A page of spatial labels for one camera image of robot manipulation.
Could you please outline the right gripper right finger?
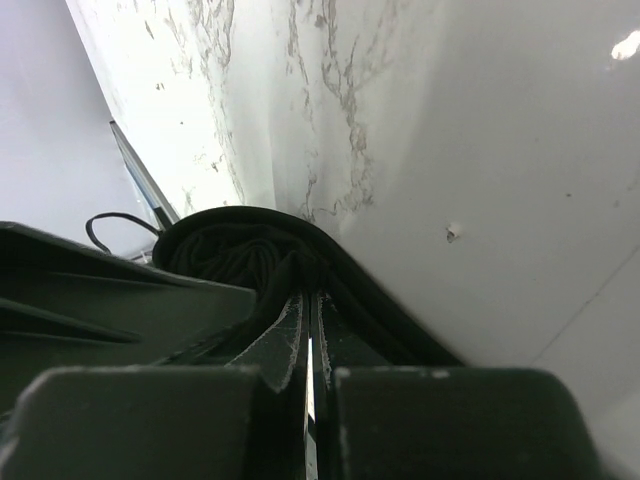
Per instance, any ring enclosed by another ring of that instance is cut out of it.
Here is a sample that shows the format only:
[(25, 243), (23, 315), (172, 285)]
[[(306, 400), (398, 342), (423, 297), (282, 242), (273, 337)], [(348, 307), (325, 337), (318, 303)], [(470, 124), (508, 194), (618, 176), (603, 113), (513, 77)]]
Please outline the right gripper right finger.
[(392, 478), (392, 414), (382, 370), (390, 363), (324, 292), (312, 297), (311, 343), (320, 477)]

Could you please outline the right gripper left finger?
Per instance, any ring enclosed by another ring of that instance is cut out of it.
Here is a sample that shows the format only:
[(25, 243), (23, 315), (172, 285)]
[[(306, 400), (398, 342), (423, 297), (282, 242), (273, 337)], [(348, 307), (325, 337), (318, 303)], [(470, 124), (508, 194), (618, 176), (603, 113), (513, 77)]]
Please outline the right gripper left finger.
[(261, 378), (252, 400), (244, 479), (306, 477), (307, 361), (308, 314), (304, 295), (295, 293), (274, 324), (230, 362), (257, 367)]

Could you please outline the long black necktie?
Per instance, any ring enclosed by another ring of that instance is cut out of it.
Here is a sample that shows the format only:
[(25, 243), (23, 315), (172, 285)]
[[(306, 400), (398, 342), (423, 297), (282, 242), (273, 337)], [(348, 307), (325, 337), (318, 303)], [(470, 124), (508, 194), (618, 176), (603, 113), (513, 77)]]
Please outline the long black necktie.
[(328, 234), (300, 218), (228, 206), (188, 216), (162, 233), (152, 254), (165, 272), (251, 289), (249, 318), (207, 338), (196, 355), (227, 356), (264, 333), (295, 293), (326, 293), (339, 316), (392, 362), (458, 366)]

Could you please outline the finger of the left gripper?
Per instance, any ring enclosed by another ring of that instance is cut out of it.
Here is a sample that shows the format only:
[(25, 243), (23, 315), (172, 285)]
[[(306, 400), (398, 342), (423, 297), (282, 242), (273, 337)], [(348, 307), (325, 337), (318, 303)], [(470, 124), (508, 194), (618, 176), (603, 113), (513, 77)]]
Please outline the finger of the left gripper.
[(156, 365), (246, 320), (249, 289), (110, 256), (13, 222), (1, 225), (1, 412), (40, 373)]

